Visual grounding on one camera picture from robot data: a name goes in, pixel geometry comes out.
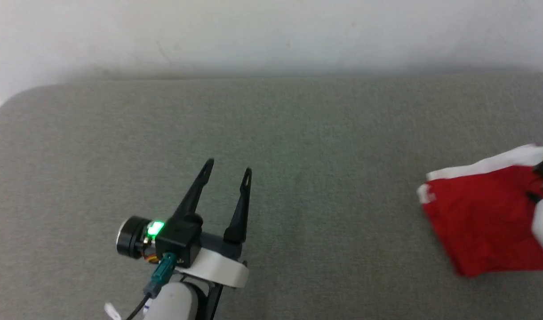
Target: red cloth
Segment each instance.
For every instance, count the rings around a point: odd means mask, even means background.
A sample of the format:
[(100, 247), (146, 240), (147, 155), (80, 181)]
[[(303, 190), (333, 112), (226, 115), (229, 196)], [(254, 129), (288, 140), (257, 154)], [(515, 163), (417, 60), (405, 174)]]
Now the red cloth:
[(543, 270), (543, 249), (532, 230), (543, 180), (532, 167), (509, 166), (484, 174), (426, 182), (422, 207), (456, 271)]

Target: black cable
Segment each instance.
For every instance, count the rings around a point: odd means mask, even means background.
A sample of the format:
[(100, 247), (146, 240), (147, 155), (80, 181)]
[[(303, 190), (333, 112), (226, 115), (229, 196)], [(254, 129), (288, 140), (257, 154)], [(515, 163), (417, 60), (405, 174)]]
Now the black cable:
[(131, 314), (125, 318), (125, 320), (131, 320), (133, 319), (138, 313), (139, 311), (141, 311), (141, 309), (143, 308), (143, 306), (145, 306), (145, 304), (147, 303), (147, 300), (149, 300), (149, 298), (151, 298), (151, 294), (148, 293), (146, 294), (144, 297), (143, 297), (143, 300), (141, 300), (141, 302), (137, 305), (137, 307), (135, 308), (135, 310), (133, 310), (133, 312), (131, 312)]

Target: white cloth edge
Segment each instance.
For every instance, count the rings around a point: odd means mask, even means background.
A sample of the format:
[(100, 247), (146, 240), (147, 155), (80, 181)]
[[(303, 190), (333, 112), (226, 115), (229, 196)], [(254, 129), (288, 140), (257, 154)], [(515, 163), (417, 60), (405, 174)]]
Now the white cloth edge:
[(510, 166), (536, 166), (543, 161), (543, 146), (526, 144), (468, 166), (443, 168), (427, 174), (427, 180), (452, 179), (501, 170)]
[(430, 186), (428, 184), (422, 184), (416, 192), (418, 193), (419, 202), (421, 204), (430, 203), (432, 201), (432, 196), (428, 193)]

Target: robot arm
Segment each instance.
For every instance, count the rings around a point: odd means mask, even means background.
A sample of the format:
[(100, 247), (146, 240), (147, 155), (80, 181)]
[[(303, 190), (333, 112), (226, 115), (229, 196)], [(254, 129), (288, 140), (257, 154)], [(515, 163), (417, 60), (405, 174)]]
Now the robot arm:
[[(243, 288), (248, 280), (247, 263), (240, 263), (238, 259), (246, 240), (252, 171), (247, 168), (230, 225), (223, 237), (219, 237), (202, 232), (203, 220), (196, 213), (213, 164), (213, 159), (206, 162), (167, 221), (132, 216), (119, 230), (119, 254), (134, 259), (143, 257), (158, 264), (144, 288), (146, 320), (212, 320), (223, 288)], [(168, 284), (174, 273), (182, 274), (183, 278)], [(185, 277), (206, 282), (208, 294), (192, 283), (183, 282)], [(136, 308), (137, 312), (141, 307), (140, 304)]]

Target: gray cushion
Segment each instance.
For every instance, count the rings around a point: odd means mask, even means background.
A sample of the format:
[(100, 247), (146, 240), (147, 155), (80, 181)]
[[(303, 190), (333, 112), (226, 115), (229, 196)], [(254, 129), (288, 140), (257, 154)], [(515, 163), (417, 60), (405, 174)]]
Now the gray cushion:
[(221, 234), (254, 172), (245, 289), (223, 319), (543, 319), (543, 272), (460, 278), (419, 207), (424, 174), (543, 144), (543, 74), (131, 81), (33, 89), (0, 110), (0, 319), (105, 319), (152, 267), (117, 255), (216, 158)]

